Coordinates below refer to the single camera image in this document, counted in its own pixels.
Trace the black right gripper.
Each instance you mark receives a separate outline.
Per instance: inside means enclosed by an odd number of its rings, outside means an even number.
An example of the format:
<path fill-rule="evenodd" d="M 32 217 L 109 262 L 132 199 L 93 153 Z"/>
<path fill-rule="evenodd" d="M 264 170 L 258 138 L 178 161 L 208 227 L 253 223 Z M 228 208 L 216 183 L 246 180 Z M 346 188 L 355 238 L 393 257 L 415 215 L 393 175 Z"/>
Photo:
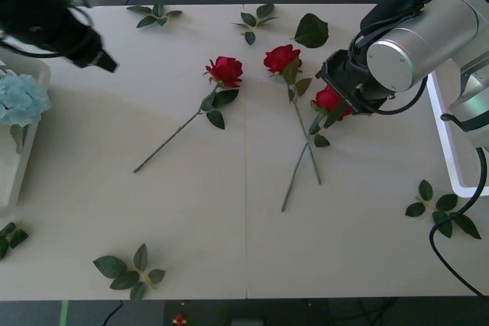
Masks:
<path fill-rule="evenodd" d="M 380 108 L 389 91 L 380 85 L 368 69 L 355 67 L 347 50 L 335 51 L 316 73 L 316 78 L 331 86 L 351 107 L 354 115 L 370 115 L 367 105 Z"/>

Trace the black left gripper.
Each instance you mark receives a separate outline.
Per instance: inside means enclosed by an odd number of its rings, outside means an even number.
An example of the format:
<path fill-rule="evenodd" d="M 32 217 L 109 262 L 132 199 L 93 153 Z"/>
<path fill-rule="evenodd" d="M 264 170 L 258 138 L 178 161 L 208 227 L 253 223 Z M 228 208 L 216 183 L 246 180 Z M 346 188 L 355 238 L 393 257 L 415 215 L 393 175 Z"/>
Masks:
<path fill-rule="evenodd" d="M 67 18 L 41 48 L 58 53 L 79 68 L 97 66 L 110 73 L 118 68 L 117 62 L 103 49 L 102 38 L 83 8 L 69 8 Z"/>

